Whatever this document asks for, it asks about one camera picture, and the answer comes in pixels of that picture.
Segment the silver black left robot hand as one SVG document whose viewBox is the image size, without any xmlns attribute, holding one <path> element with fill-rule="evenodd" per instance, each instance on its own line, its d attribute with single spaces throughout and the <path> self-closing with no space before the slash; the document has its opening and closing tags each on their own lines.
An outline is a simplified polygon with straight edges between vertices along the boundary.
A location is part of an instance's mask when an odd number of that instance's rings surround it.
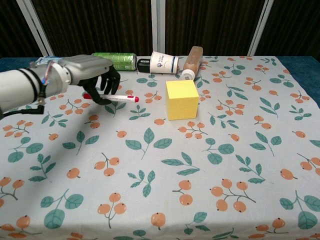
<svg viewBox="0 0 320 240">
<path fill-rule="evenodd" d="M 112 103 L 100 97 L 96 89 L 98 78 L 101 77 L 100 89 L 105 95 L 114 95 L 120 84 L 121 75 L 111 60 L 94 55 L 75 55 L 62 58 L 58 64 L 67 68 L 71 76 L 71 84 L 83 87 L 92 100 L 102 106 Z"/>
</svg>

